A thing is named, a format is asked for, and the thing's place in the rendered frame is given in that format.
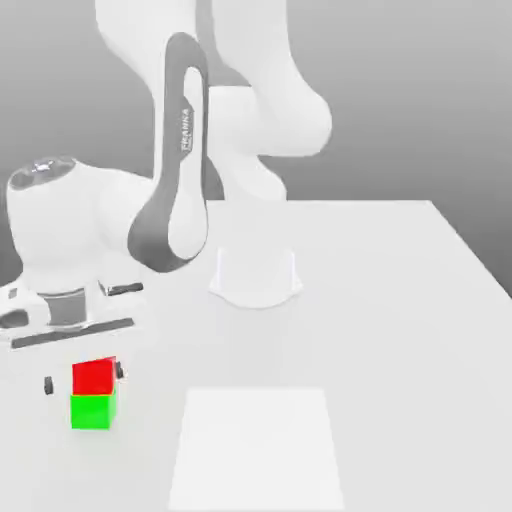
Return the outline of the small green cube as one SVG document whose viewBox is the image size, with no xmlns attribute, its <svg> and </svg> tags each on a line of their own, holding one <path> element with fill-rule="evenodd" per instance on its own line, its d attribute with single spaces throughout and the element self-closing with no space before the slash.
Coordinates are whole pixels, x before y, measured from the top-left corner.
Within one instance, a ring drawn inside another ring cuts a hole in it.
<svg viewBox="0 0 512 512">
<path fill-rule="evenodd" d="M 70 396 L 73 429 L 109 430 L 117 414 L 117 390 L 102 395 Z"/>
</svg>

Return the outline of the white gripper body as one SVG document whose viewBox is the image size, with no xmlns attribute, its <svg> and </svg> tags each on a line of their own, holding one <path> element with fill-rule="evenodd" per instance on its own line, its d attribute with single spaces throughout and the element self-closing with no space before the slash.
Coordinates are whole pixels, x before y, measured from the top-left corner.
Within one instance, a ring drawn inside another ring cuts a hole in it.
<svg viewBox="0 0 512 512">
<path fill-rule="evenodd" d="M 139 326 L 130 318 L 93 323 L 87 327 L 48 331 L 14 338 L 11 359 L 97 359 L 139 347 Z"/>
</svg>

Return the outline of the small red cube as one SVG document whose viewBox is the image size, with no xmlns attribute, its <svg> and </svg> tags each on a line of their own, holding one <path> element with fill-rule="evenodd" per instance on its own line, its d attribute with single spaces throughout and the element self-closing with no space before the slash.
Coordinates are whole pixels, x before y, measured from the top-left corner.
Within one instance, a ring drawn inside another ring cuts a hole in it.
<svg viewBox="0 0 512 512">
<path fill-rule="evenodd" d="M 116 358 L 90 360 L 72 365 L 74 395 L 110 395 L 116 380 Z"/>
</svg>

